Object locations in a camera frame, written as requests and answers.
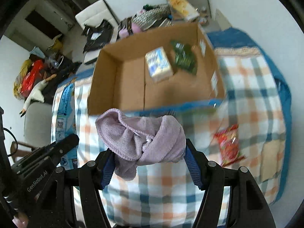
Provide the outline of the red floral wipes pack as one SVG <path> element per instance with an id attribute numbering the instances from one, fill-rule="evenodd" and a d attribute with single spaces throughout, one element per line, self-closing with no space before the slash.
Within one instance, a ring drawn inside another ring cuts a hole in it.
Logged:
<path id="1" fill-rule="evenodd" d="M 214 138 L 217 140 L 221 154 L 222 167 L 232 165 L 245 158 L 240 151 L 239 125 L 232 125 L 226 129 L 217 131 Z"/>

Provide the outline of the lilac knitted cloth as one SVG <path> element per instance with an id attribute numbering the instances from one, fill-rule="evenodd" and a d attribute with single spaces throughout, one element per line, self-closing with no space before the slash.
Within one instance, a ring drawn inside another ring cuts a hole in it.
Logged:
<path id="1" fill-rule="evenodd" d="M 185 156 L 185 133 L 174 116 L 129 117 L 110 109 L 95 125 L 99 137 L 115 153 L 115 174 L 125 181 L 135 178 L 139 166 L 178 163 Z"/>

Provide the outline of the yellow tissue pack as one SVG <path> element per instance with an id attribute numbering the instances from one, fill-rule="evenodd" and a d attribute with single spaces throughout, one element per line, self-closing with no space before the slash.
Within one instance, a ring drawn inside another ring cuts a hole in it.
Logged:
<path id="1" fill-rule="evenodd" d="M 148 72 L 154 82 L 171 77 L 174 72 L 163 47 L 158 47 L 145 55 Z"/>

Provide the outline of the green Deeyeo wipes pack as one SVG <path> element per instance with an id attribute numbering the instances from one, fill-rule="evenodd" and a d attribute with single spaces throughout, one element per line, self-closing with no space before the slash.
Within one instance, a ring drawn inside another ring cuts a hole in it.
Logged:
<path id="1" fill-rule="evenodd" d="M 182 70 L 193 75 L 197 73 L 197 64 L 192 47 L 189 44 L 183 44 L 179 41 L 172 40 L 171 45 L 175 52 L 175 65 Z"/>

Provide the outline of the blue printed pack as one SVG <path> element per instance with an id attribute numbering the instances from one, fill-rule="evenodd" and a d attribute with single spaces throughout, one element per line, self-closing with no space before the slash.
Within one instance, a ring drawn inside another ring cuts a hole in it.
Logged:
<path id="1" fill-rule="evenodd" d="M 70 82 L 63 90 L 57 110 L 55 139 L 60 142 L 71 134 L 77 134 L 75 118 L 75 85 Z M 61 158 L 60 165 L 66 170 L 78 167 L 78 143 Z"/>

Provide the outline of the white goose plush toy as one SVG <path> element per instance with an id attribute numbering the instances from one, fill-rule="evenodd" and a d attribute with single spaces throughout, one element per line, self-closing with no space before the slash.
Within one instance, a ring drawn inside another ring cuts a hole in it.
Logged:
<path id="1" fill-rule="evenodd" d="M 33 87 L 29 96 L 27 97 L 27 99 L 24 102 L 23 108 L 21 109 L 21 111 L 19 113 L 20 117 L 25 115 L 25 113 L 26 113 L 27 109 L 29 108 L 30 103 L 32 101 L 38 101 L 38 102 L 44 103 L 44 96 L 42 94 L 42 91 L 45 89 L 48 82 L 51 81 L 52 79 L 54 79 L 55 77 L 56 77 L 56 74 L 53 74 L 50 77 L 40 81 Z"/>

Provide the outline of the red plastic bag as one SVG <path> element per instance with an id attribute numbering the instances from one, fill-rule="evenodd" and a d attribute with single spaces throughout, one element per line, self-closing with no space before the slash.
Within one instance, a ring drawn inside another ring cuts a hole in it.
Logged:
<path id="1" fill-rule="evenodd" d="M 43 80 L 44 72 L 45 66 L 42 60 L 37 60 L 32 64 L 30 72 L 22 81 L 21 95 L 24 98 L 27 98 L 30 95 L 35 83 Z"/>

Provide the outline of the plaid checkered blanket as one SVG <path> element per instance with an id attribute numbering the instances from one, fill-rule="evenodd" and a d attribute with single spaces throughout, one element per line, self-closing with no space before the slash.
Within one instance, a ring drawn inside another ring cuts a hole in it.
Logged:
<path id="1" fill-rule="evenodd" d="M 178 163 L 140 166 L 132 181 L 113 175 L 100 191 L 105 210 L 90 212 L 93 227 L 274 227 L 269 205 L 282 194 L 291 139 L 291 94 L 262 48 L 235 28 L 208 37 L 221 56 L 227 98 L 210 115 L 178 114 L 190 139 Z M 244 157 L 222 171 L 229 180 L 211 196 L 201 177 L 215 177 L 222 163 L 215 134 L 237 125 Z"/>

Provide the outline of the black bag pile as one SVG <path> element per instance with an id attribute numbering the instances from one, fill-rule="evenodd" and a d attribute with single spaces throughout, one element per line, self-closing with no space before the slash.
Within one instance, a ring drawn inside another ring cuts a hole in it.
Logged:
<path id="1" fill-rule="evenodd" d="M 114 32 L 114 27 L 105 19 L 97 27 L 85 25 L 81 35 L 87 37 L 87 42 L 83 48 L 83 53 L 102 49 L 110 43 Z"/>

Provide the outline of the white cushioned stool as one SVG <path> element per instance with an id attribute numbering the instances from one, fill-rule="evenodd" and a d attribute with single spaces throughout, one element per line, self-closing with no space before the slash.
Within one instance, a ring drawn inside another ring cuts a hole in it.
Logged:
<path id="1" fill-rule="evenodd" d="M 114 15 L 108 9 L 104 0 L 98 0 L 91 4 L 78 13 L 75 19 L 82 29 L 84 29 L 86 25 L 97 27 L 103 20 L 107 20 L 114 28 L 118 27 Z"/>

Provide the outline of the cardboard box with blue print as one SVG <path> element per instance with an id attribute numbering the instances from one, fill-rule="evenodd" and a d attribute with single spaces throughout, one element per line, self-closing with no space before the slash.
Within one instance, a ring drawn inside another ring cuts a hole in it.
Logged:
<path id="1" fill-rule="evenodd" d="M 96 62 L 88 113 L 186 111 L 226 98 L 217 57 L 197 23 L 137 33 L 108 44 Z"/>

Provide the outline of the yellow printed carton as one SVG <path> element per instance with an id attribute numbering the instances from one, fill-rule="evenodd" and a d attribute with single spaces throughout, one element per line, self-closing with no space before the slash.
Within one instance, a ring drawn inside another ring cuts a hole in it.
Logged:
<path id="1" fill-rule="evenodd" d="M 187 0 L 169 0 L 169 6 L 184 21 L 193 21 L 200 16 Z"/>

